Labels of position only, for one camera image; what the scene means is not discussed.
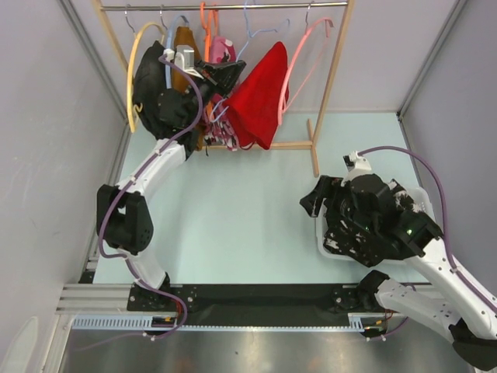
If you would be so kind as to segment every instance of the white table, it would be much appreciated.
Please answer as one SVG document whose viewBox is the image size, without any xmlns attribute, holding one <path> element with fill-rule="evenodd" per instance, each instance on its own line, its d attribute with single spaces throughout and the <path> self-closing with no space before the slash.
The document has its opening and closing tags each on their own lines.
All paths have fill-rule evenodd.
<svg viewBox="0 0 497 373">
<path fill-rule="evenodd" d="M 277 140 L 307 138 L 308 117 L 316 115 L 287 114 Z M 131 137 L 122 176 L 133 172 L 154 144 L 140 126 Z M 328 114 L 318 145 L 321 174 L 344 176 L 344 155 L 378 145 L 405 147 L 394 113 Z M 368 159 L 384 180 L 418 185 L 407 155 L 378 152 Z M 317 181 L 307 151 L 196 153 L 148 201 L 155 227 L 148 249 L 174 284 L 359 282 L 369 268 L 318 253 L 314 221 L 299 205 Z M 377 269 L 397 281 L 426 281 L 403 264 Z M 99 259 L 95 283 L 132 280 L 121 259 Z"/>
</svg>

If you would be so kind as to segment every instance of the laundry basket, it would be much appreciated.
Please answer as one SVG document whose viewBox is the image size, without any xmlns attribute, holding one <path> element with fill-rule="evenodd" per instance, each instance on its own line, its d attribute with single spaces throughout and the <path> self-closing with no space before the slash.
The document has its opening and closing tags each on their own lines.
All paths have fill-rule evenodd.
<svg viewBox="0 0 497 373">
<path fill-rule="evenodd" d="M 433 206 L 429 201 L 428 193 L 420 187 L 415 188 L 405 188 L 411 196 L 411 198 L 421 207 L 421 209 L 431 217 L 431 219 L 435 220 L 435 214 L 433 213 Z M 326 231 L 328 230 L 328 225 L 326 224 L 326 206 L 322 205 L 321 210 L 319 211 L 319 216 L 315 219 L 316 224 L 316 239 L 318 240 L 318 250 L 319 252 L 326 258 L 330 259 L 338 259 L 338 260 L 354 260 L 350 256 L 340 255 L 340 254 L 331 254 L 329 253 L 325 247 L 323 246 L 323 237 L 325 236 Z M 393 264 L 405 264 L 401 260 L 383 260 L 382 263 L 393 263 Z"/>
</svg>

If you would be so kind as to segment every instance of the wooden rack frame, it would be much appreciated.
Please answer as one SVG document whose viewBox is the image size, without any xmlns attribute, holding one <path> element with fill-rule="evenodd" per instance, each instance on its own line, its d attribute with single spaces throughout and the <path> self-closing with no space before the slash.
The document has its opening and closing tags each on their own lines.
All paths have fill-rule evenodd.
<svg viewBox="0 0 497 373">
<path fill-rule="evenodd" d="M 332 64 L 328 72 L 326 80 L 325 91 L 319 108 L 318 121 L 316 126 L 312 125 L 311 119 L 307 121 L 308 136 L 306 141 L 289 141 L 289 142 L 274 142 L 271 144 L 271 150 L 308 150 L 311 151 L 312 169 L 316 177 L 319 176 L 319 164 L 317 145 L 323 120 L 325 119 L 326 108 L 330 92 L 332 91 L 333 81 L 335 79 L 336 70 L 339 65 L 340 56 L 342 55 L 343 44 L 345 43 L 347 29 L 349 27 L 350 18 L 354 7 L 355 0 L 348 0 L 347 2 L 310 2 L 310 3 L 296 3 L 296 4 L 261 4 L 261 5 L 247 5 L 247 9 L 290 9 L 290 8 L 325 8 L 325 7 L 345 7 L 340 23 L 340 30 L 338 39 L 333 52 Z M 200 11 L 199 5 L 140 5 L 140 6 L 104 6 L 101 0 L 92 0 L 95 11 L 102 23 L 104 30 L 109 37 L 110 43 L 116 52 L 124 71 L 127 71 L 128 62 L 124 55 L 123 48 L 117 39 L 117 35 L 112 27 L 107 12 L 167 12 L 167 11 Z M 243 5 L 206 5 L 206 10 L 243 10 Z M 223 145 L 210 146 L 209 149 L 226 149 Z"/>
</svg>

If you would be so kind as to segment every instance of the red garment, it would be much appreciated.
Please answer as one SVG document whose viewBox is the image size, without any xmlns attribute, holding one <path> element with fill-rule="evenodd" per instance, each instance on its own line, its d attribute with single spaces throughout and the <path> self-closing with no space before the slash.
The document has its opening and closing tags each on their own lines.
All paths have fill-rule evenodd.
<svg viewBox="0 0 497 373">
<path fill-rule="evenodd" d="M 287 69 L 287 49 L 278 42 L 226 100 L 226 114 L 241 147 L 254 142 L 266 150 L 271 146 L 278 128 L 278 103 Z"/>
</svg>

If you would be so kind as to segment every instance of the hanger hook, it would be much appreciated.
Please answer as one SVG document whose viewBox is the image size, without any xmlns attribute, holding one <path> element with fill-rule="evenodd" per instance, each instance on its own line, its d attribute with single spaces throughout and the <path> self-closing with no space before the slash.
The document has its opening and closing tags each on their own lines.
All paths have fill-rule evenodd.
<svg viewBox="0 0 497 373">
<path fill-rule="evenodd" d="M 305 32 L 308 31 L 308 27 L 309 27 L 309 12 L 311 11 L 311 6 L 312 4 L 314 3 L 314 0 L 312 0 L 309 5 L 308 5 L 308 10 L 307 12 L 305 13 Z"/>
<path fill-rule="evenodd" d="M 133 30 L 133 33 L 136 33 L 136 31 L 134 30 L 134 28 L 132 27 L 131 23 L 130 23 L 130 20 L 127 18 L 127 9 L 130 7 L 129 4 L 126 4 L 126 8 L 124 9 L 124 17 L 126 18 L 126 23 L 127 25 Z"/>
<path fill-rule="evenodd" d="M 168 27 L 164 24 L 164 19 L 162 18 L 162 8 L 164 8 L 163 4 L 161 4 L 161 9 L 158 11 L 158 14 L 161 16 L 162 26 L 165 28 L 166 31 L 168 31 Z"/>
</svg>

